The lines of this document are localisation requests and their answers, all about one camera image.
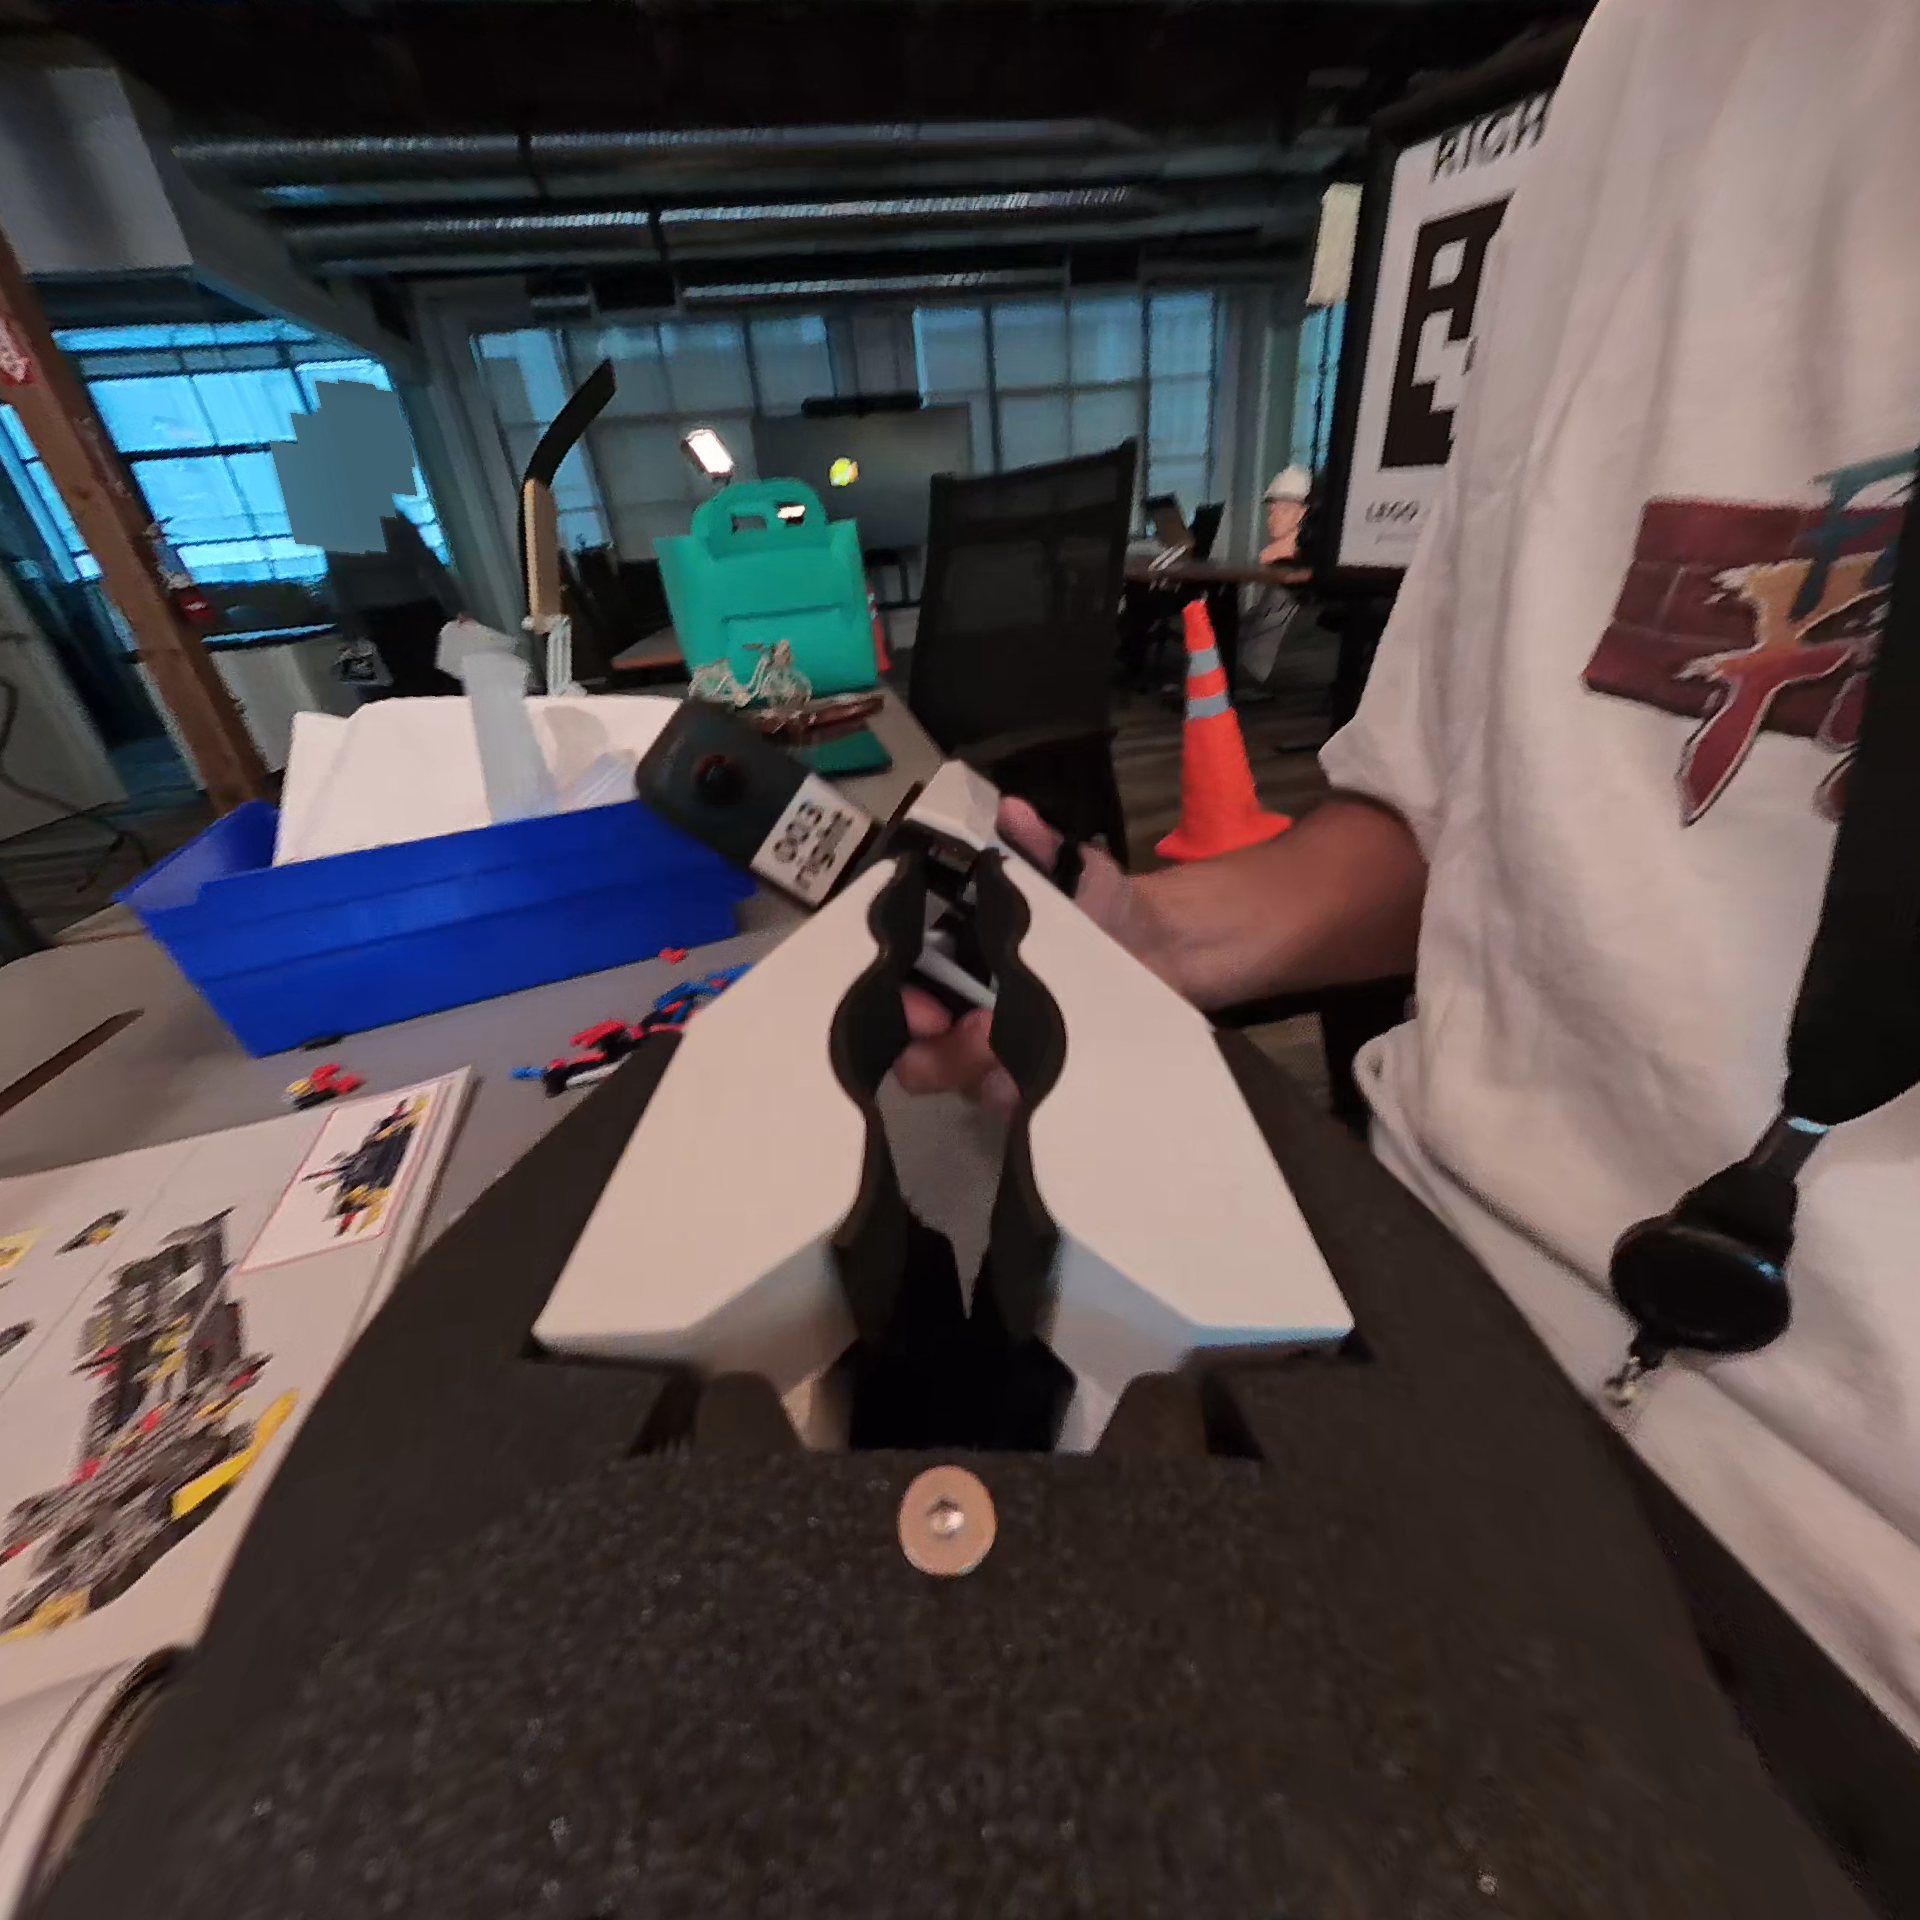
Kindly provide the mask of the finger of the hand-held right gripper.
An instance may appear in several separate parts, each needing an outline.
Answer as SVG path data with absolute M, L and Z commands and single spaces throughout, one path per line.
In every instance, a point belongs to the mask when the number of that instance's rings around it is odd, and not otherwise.
M 961 760 L 942 761 L 896 807 L 896 854 L 961 849 L 962 858 L 1005 854 L 1000 790 Z

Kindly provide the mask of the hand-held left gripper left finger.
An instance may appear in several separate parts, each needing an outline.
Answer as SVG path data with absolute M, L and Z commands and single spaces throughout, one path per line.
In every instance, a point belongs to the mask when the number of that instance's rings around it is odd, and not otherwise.
M 921 865 L 886 858 L 691 1023 L 541 1350 L 791 1391 L 888 1335 L 910 1218 L 879 1090 L 907 1040 L 925 906 Z

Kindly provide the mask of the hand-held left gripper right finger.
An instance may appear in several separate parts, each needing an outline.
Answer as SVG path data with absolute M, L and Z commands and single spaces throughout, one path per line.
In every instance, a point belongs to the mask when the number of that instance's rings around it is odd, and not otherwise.
M 992 1046 L 1021 1112 L 992 1228 L 1008 1331 L 1072 1376 L 1069 1423 L 1211 1352 L 1335 1346 L 1334 1280 L 1216 1034 L 1017 858 L 976 865 Z

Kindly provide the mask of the white lego connector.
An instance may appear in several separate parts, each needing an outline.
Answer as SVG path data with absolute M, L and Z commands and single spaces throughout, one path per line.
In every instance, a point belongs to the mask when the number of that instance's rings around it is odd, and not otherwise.
M 997 976 L 970 926 L 941 921 L 925 930 L 915 962 L 919 984 L 953 1014 L 991 1014 L 997 1006 Z

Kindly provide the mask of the pile of red blue lego pieces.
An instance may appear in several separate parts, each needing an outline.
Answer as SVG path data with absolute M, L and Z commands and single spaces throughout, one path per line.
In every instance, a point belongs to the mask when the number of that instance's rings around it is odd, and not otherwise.
M 737 962 L 686 976 L 667 988 L 642 1017 L 633 1023 L 606 1019 L 578 1030 L 570 1038 L 567 1054 L 542 1065 L 517 1065 L 513 1080 L 541 1086 L 546 1098 L 591 1089 L 614 1075 L 642 1043 L 679 1036 L 703 1008 L 727 994 L 752 967 L 755 962 Z

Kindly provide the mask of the person's right forearm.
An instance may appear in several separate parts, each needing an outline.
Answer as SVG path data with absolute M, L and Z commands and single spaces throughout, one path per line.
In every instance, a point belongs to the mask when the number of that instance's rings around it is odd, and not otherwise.
M 1259 849 L 1135 883 L 1123 942 L 1192 1003 L 1409 976 L 1429 867 L 1405 819 L 1335 795 Z

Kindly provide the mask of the lego instruction booklet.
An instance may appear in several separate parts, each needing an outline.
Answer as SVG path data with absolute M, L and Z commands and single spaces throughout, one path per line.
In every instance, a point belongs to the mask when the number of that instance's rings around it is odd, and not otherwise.
M 6 1180 L 6 1916 L 203 1640 L 386 1304 L 474 1072 Z

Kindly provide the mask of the person's right hand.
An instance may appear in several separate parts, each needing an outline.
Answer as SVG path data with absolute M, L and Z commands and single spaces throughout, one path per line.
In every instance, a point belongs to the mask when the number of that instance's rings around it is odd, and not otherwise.
M 1039 865 L 1054 872 L 1065 836 L 1043 823 L 1024 801 L 1006 798 L 997 815 L 1000 836 Z M 1143 881 L 1128 875 L 1104 851 L 1081 855 L 1072 900 L 1102 926 L 1123 950 L 1142 960 L 1176 992 L 1186 992 L 1179 976 L 1179 954 L 1163 914 L 1155 908 Z M 896 1082 L 910 1096 L 958 1092 L 997 1113 L 1010 1113 L 1021 1090 L 992 1048 L 992 1016 L 974 1010 L 949 1016 L 919 988 L 903 990 L 907 1046 L 896 1058 Z

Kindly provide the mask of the teal tote bag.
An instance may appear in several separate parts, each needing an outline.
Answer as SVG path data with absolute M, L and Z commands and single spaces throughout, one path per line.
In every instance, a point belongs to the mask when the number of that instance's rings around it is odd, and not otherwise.
M 858 528 L 802 480 L 723 488 L 656 560 L 696 699 L 791 708 L 880 683 Z

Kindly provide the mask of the black mesh office chair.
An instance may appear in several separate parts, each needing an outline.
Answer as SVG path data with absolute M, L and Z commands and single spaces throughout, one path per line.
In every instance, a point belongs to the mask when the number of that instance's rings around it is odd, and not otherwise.
M 945 756 L 1130 862 L 1113 683 L 1136 442 L 938 474 L 905 703 Z

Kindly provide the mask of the orange traffic cone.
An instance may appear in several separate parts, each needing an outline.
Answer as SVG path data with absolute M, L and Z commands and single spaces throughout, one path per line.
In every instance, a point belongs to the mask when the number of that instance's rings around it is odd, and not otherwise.
M 1274 842 L 1294 822 L 1257 798 L 1232 687 L 1205 600 L 1185 606 L 1185 761 L 1182 810 L 1160 839 L 1167 862 L 1199 862 Z

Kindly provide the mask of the white paper bags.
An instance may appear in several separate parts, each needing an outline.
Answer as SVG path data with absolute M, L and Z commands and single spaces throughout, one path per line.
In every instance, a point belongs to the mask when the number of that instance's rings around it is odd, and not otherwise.
M 632 801 L 639 760 L 682 706 L 651 694 L 536 695 L 519 648 L 469 617 L 442 630 L 437 663 L 458 694 L 295 718 L 277 867 Z

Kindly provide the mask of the black monitor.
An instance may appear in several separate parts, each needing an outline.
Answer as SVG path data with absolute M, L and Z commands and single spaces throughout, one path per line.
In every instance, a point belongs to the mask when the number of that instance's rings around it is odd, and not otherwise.
M 973 411 L 966 403 L 813 400 L 795 416 L 752 420 L 762 480 L 813 490 L 832 522 L 853 522 L 869 550 L 905 550 L 928 537 L 938 476 L 970 476 Z

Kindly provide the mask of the black white marker poster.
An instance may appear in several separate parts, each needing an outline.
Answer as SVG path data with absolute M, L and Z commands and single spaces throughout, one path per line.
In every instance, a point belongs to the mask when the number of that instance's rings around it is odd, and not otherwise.
M 1456 440 L 1496 240 L 1558 81 L 1422 107 L 1377 143 L 1335 376 L 1325 570 L 1405 575 Z

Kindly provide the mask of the wooden post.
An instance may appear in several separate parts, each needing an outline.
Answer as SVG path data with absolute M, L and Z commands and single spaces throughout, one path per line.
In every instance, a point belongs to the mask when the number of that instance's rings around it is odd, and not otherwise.
M 136 658 L 200 767 L 217 812 L 265 798 L 269 771 L 202 633 L 160 568 L 155 522 L 136 490 L 83 378 L 58 347 L 11 240 L 3 240 L 3 385 L 51 474 L 103 587 L 126 620 Z

